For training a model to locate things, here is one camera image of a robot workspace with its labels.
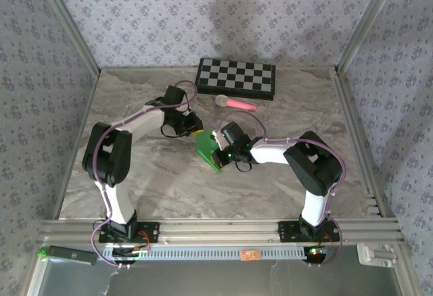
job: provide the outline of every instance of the floral wallpaper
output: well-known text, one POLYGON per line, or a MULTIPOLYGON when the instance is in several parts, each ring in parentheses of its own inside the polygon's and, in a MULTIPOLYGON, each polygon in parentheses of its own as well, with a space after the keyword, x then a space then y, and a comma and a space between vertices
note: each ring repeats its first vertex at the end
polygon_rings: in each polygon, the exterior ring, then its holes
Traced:
POLYGON ((369 0, 64 0, 100 67, 334 65, 369 0))
POLYGON ((0 295, 53 215, 93 85, 46 0, 0 0, 0 295))
POLYGON ((346 73, 385 200, 433 295, 433 0, 387 0, 346 73))

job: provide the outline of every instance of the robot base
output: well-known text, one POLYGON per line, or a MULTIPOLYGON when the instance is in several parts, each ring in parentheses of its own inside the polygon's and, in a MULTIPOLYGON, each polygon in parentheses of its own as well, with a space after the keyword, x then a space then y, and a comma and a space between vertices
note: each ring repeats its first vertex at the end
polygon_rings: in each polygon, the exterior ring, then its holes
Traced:
POLYGON ((137 212, 134 212, 133 217, 126 224, 119 224, 113 221, 103 225, 99 234, 100 243, 157 243, 160 234, 160 223, 158 222, 138 222, 137 212), (139 232, 144 232, 148 235, 150 241, 146 241, 143 235, 139 232))
POLYGON ((328 234, 332 242, 339 242, 337 226, 330 220, 324 220, 320 225, 313 227, 308 225, 302 217, 299 220, 287 220, 278 222, 279 241, 288 242, 322 242, 323 236, 328 234))

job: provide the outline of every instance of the marble surface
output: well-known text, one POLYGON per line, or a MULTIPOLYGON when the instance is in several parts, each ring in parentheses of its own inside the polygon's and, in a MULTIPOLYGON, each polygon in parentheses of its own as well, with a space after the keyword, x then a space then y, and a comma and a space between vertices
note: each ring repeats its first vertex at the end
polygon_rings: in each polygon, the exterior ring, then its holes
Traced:
MULTIPOLYGON (((81 168, 96 122, 111 123, 163 95, 168 84, 194 80, 196 68, 104 70, 97 85, 80 149, 66 191, 61 218, 96 218, 106 210, 97 187, 81 168)), ((332 203, 335 217, 363 217, 367 209, 359 171, 340 106, 325 73, 277 70, 274 101, 251 101, 270 138, 299 137, 315 131, 344 158, 348 176, 332 203)), ((192 89, 184 86, 188 93, 192 89)), ((230 108, 214 96, 198 95, 193 109, 205 128, 215 128, 230 108)), ((230 117, 251 137, 260 126, 247 115, 230 117)), ((194 151, 194 138, 166 139, 159 131, 133 145, 131 170, 122 183, 140 218, 296 218, 305 189, 288 166, 262 164, 249 173, 232 164, 218 174, 194 151)))

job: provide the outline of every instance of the orange label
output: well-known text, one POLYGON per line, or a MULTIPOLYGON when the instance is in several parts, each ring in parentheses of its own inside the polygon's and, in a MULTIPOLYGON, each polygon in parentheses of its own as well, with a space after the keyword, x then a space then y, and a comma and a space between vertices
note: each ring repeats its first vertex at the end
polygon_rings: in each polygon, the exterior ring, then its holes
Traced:
POLYGON ((241 261, 252 261, 260 260, 259 250, 242 250, 241 251, 241 261))

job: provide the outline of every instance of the chessboard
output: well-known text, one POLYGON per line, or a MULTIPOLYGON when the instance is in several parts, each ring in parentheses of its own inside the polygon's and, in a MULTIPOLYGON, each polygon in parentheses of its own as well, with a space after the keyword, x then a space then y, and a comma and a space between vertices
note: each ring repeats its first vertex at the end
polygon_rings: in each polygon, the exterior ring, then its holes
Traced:
POLYGON ((275 65, 202 58, 196 86, 199 93, 273 100, 275 65))

